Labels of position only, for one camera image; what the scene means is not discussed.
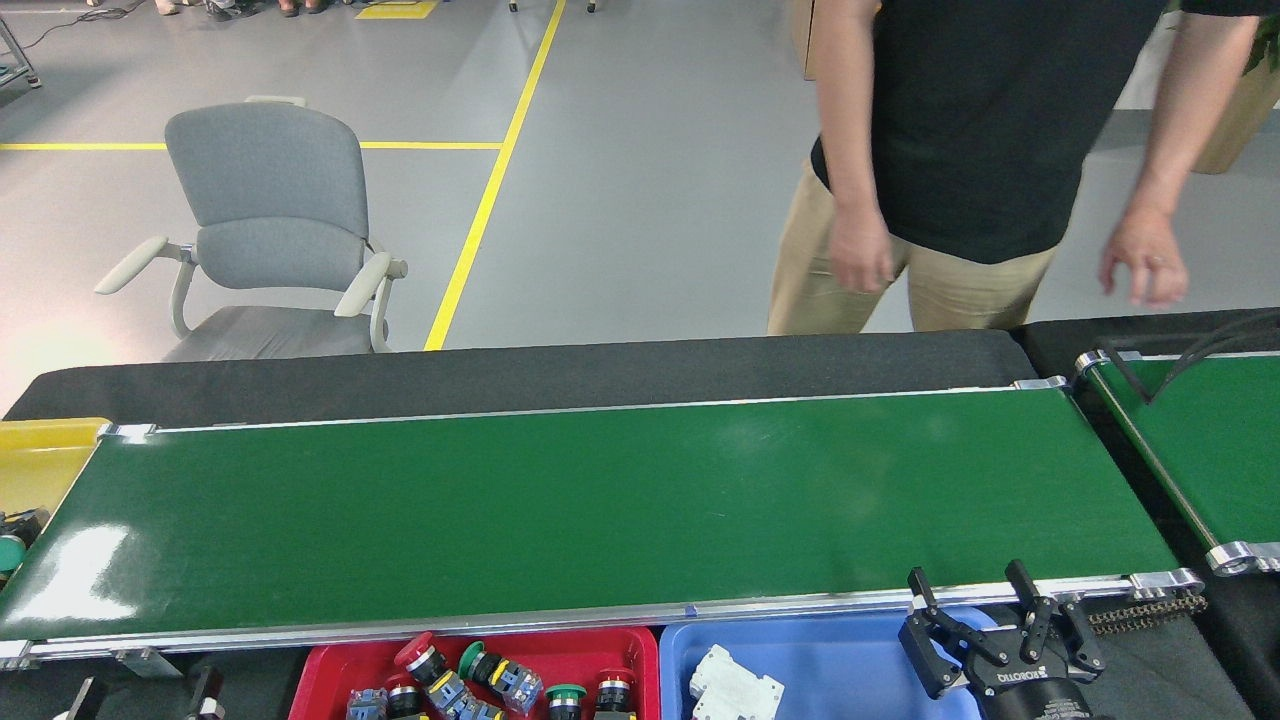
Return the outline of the person's right hand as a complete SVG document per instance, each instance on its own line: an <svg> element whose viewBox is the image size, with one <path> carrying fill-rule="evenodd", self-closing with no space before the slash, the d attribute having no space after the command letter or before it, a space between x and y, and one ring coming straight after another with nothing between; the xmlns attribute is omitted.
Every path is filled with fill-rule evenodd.
<svg viewBox="0 0 1280 720"><path fill-rule="evenodd" d="M892 242L878 209L838 204L828 255L831 274L846 291L879 293L896 278Z"/></svg>

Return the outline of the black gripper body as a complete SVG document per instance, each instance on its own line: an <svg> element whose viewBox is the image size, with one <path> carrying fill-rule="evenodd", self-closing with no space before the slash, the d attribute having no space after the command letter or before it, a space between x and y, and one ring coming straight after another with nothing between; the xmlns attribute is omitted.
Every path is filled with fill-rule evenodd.
<svg viewBox="0 0 1280 720"><path fill-rule="evenodd" d="M973 653L965 660L969 691L983 719L1092 719L1080 688L1066 676L1066 664L1042 651L1034 662L1015 650L995 659Z"/></svg>

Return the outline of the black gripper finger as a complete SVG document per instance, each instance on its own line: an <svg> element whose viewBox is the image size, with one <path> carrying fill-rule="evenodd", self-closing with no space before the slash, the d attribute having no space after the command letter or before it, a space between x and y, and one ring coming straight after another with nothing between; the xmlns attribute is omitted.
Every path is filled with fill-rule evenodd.
<svg viewBox="0 0 1280 720"><path fill-rule="evenodd" d="M65 711L65 720L97 719L108 694L109 684L104 679L86 678Z"/></svg>
<svg viewBox="0 0 1280 720"><path fill-rule="evenodd" d="M193 694L188 705L188 719L224 719L227 711L220 701L223 685L223 674L214 666L205 667L195 683Z"/></svg>
<svg viewBox="0 0 1280 720"><path fill-rule="evenodd" d="M1021 612L1019 661L1043 667L1046 676L1092 683L1106 670L1100 643L1087 615L1074 601L1041 593L1024 564L1012 560L1005 569Z"/></svg>
<svg viewBox="0 0 1280 720"><path fill-rule="evenodd" d="M899 641L925 693L938 700L963 678L974 675L966 667L977 653L997 667L1006 665L1006 652L995 635L977 630L940 609L932 585L922 568L908 574L911 610L899 632Z"/></svg>

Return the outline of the person's left hand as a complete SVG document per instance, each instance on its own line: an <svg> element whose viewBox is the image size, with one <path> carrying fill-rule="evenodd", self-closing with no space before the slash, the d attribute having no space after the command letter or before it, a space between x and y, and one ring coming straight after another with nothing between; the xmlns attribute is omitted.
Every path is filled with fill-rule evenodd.
<svg viewBox="0 0 1280 720"><path fill-rule="evenodd" d="M1169 307L1188 291L1189 273L1181 259L1172 217L1158 208L1129 208L1102 249L1098 281L1111 295L1116 274L1128 272L1129 301L1137 306Z"/></svg>

